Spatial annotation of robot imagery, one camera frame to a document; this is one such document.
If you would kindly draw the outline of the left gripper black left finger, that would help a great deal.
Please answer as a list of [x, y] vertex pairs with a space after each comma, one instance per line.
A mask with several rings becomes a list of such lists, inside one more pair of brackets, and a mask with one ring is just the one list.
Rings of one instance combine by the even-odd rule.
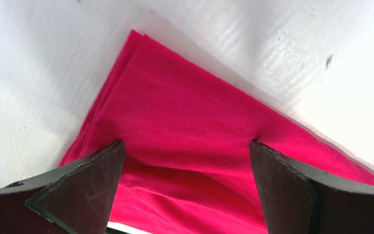
[[114, 234], [107, 226], [124, 143], [0, 188], [0, 234]]

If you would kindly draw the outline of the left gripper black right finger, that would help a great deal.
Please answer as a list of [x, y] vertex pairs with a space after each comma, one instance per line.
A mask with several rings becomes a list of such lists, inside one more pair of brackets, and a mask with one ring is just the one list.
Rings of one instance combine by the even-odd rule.
[[251, 141], [250, 161], [270, 234], [374, 234], [374, 186]]

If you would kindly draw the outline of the crimson red t shirt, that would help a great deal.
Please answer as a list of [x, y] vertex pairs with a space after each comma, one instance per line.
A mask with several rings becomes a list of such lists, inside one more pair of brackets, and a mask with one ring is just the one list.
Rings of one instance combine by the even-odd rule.
[[131, 31], [65, 165], [125, 145], [111, 222], [152, 234], [265, 234], [249, 144], [374, 185], [374, 175], [286, 117]]

